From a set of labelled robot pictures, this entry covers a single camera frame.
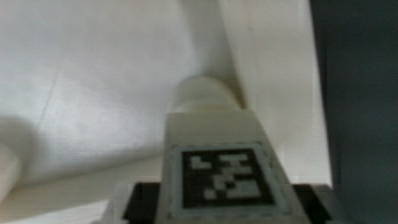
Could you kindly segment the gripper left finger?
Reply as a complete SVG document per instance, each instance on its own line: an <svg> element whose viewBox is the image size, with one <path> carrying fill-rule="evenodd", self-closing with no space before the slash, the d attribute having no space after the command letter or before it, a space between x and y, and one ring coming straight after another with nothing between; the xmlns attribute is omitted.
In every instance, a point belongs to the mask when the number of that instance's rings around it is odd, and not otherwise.
<svg viewBox="0 0 398 224"><path fill-rule="evenodd" d="M128 205L122 213L126 224L154 224L160 184L138 182L133 187Z"/></svg>

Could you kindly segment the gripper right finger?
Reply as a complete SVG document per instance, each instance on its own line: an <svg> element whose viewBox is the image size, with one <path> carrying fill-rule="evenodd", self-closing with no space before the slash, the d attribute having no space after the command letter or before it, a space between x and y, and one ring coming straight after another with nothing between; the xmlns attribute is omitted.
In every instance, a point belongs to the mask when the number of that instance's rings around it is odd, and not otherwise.
<svg viewBox="0 0 398 224"><path fill-rule="evenodd" d="M330 187L325 184L295 184L293 189L311 224L350 224Z"/></svg>

